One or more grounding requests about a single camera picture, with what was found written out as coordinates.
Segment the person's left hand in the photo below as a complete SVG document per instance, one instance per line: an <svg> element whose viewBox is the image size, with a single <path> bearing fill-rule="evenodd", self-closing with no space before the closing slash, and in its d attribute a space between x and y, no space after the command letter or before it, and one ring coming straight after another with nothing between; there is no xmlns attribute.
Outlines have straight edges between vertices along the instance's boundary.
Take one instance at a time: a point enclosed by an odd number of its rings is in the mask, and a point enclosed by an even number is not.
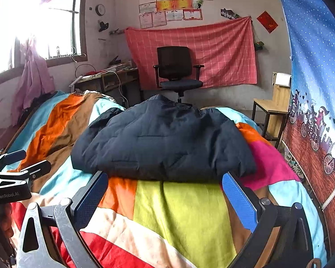
<svg viewBox="0 0 335 268"><path fill-rule="evenodd" d="M4 214L1 217L1 222L0 222L0 227L5 234L5 237L7 239L10 239L14 235L14 231L12 228L12 213L13 213L13 208L10 203L7 203L4 205Z"/></svg>

